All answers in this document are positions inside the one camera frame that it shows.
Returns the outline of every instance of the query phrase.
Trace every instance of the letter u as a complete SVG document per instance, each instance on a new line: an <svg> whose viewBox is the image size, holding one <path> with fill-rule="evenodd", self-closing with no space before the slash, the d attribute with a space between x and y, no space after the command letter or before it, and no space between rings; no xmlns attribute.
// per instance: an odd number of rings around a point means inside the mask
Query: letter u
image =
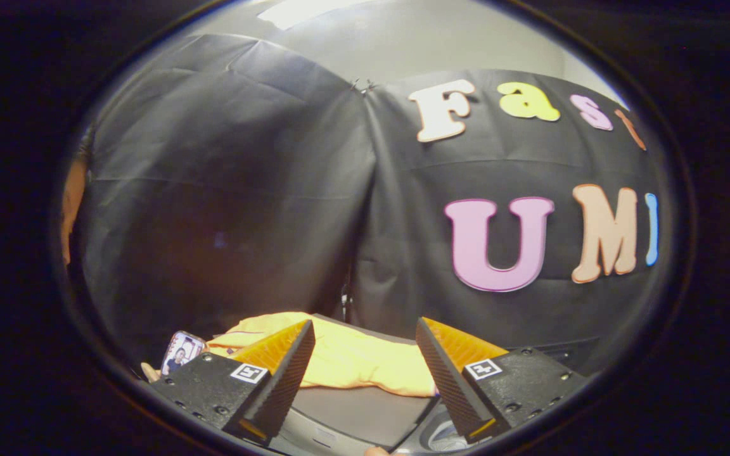
<svg viewBox="0 0 730 456"><path fill-rule="evenodd" d="M452 220L452 266L461 282L483 291L524 288L537 278L545 257L545 227L554 203L546 198L518 198L509 211L520 218L520 254L510 269L489 263L489 219L497 205L487 199L462 199L444 208Z"/></svg>

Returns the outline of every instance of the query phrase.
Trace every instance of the foam letter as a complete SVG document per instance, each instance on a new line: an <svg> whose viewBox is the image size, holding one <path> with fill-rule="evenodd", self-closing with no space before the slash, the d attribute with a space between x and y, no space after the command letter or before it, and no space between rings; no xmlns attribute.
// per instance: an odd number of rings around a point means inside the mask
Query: foam letter
<svg viewBox="0 0 730 456"><path fill-rule="evenodd" d="M585 119L585 122L591 125L591 127L598 128L599 130L612 130L613 124L610 122L608 116L599 110L599 105L595 101L591 100L587 96L582 95L571 95L570 102L574 106L579 108L579 115Z"/></svg>
<svg viewBox="0 0 730 456"><path fill-rule="evenodd" d="M475 86L467 80L457 80L427 89L417 90L409 95L409 100L418 105L422 129L418 140L423 143L460 135L466 130L464 122L454 122L449 112L461 117L469 115L469 101L464 93L475 92Z"/></svg>
<svg viewBox="0 0 730 456"><path fill-rule="evenodd" d="M545 257L545 223L554 203L545 198L518 198L509 211L520 218L520 254L510 269L489 265L489 219L497 205L486 199L454 201L444 208L452 220L452 266L461 282L483 291L514 291L537 278Z"/></svg>
<svg viewBox="0 0 730 456"><path fill-rule="evenodd" d="M635 212L638 202L635 191L631 188L619 190L615 218L605 192L598 185L575 187L573 198L582 205L585 217L582 259L571 274L573 281L593 282L599 277L599 249L602 251L605 275L610 275L614 264L616 274L626 274L635 269Z"/></svg>
<svg viewBox="0 0 730 456"><path fill-rule="evenodd" d="M650 250L646 252L646 265L652 266L658 260L658 198L647 193L644 199L650 208Z"/></svg>
<svg viewBox="0 0 730 456"><path fill-rule="evenodd" d="M632 136L633 139L635 139L635 144L638 144L638 147L641 148L641 150L646 150L646 145L644 145L644 141L641 141L640 136L638 136L638 133L635 132L635 127L632 126L632 122L629 121L627 116L624 115L621 110L616 110L616 115L621 118L621 122L627 126L627 130L629 131L629 135Z"/></svg>
<svg viewBox="0 0 730 456"><path fill-rule="evenodd" d="M548 121L560 117L560 112L551 106L545 93L531 84L507 82L499 85L497 90L504 94L501 98L501 109L508 115L522 118L536 117Z"/></svg>

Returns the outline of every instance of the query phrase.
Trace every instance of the yellow cloth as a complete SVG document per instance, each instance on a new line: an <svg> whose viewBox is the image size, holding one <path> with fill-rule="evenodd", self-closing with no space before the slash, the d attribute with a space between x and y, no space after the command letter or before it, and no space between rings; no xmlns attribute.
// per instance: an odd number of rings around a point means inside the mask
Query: yellow cloth
<svg viewBox="0 0 730 456"><path fill-rule="evenodd" d="M227 348L243 348L307 318L314 324L316 341L301 387L377 386L395 395L435 395L435 382L417 345L375 338L303 312L241 320L226 334L209 341L208 349L215 355L229 357Z"/></svg>

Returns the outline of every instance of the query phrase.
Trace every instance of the phone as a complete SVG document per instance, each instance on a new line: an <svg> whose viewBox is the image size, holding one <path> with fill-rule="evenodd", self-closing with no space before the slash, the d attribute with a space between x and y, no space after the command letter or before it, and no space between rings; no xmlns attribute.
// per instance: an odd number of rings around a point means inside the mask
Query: phone
<svg viewBox="0 0 730 456"><path fill-rule="evenodd" d="M206 346L207 343L204 339L198 338L190 332L175 332L168 344L160 372L162 375L171 375L172 372L199 356Z"/></svg>

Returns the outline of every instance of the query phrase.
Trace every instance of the black fabric backdrop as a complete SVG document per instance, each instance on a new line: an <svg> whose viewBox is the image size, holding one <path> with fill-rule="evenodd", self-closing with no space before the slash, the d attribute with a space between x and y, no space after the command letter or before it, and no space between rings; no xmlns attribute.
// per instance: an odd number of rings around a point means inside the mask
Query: black fabric backdrop
<svg viewBox="0 0 730 456"><path fill-rule="evenodd" d="M477 87L466 132L418 142L409 93L459 79ZM512 81L543 90L560 119L503 112L496 87ZM591 127L572 94L595 100L614 130ZM614 115L623 108L564 80L464 70L360 94L274 44L201 35L166 44L105 106L77 224L80 253L93 307L134 365L155 364L179 329L210 338L254 315L338 315L353 263L358 326L413 338L425 315L501 346L593 340L590 360L574 366L590 373L628 343L672 265L673 195L660 141L628 112L644 152ZM582 251L579 184L602 187L614 211L621 187L636 191L635 271L571 281ZM662 211L652 267L645 193ZM496 202L489 260L509 268L520 228L507 207L524 196L556 205L542 271L518 291L470 288L452 270L444 206Z"/></svg>

